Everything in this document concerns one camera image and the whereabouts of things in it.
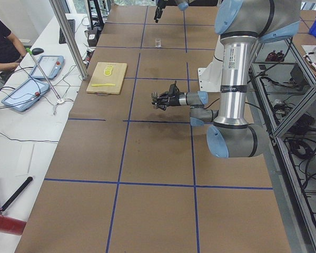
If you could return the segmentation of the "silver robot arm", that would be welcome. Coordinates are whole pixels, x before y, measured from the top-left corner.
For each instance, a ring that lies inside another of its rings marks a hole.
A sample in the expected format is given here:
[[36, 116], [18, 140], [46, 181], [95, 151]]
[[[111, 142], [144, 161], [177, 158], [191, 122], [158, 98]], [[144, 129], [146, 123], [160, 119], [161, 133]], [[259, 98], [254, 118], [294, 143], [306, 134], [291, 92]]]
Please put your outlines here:
[[163, 10], [167, 6], [177, 6], [179, 10], [185, 11], [188, 7], [206, 7], [206, 6], [217, 6], [218, 0], [158, 0], [155, 1], [156, 3], [156, 10], [155, 10], [155, 16], [154, 21], [155, 23], [158, 23], [162, 14]]
[[263, 127], [244, 118], [252, 45], [293, 37], [299, 30], [300, 9], [300, 1], [224, 1], [215, 19], [215, 32], [223, 45], [219, 109], [205, 109], [206, 92], [184, 93], [176, 84], [162, 94], [152, 93], [152, 104], [161, 110], [188, 105], [192, 125], [209, 122], [206, 139], [218, 158], [262, 154], [269, 136]]

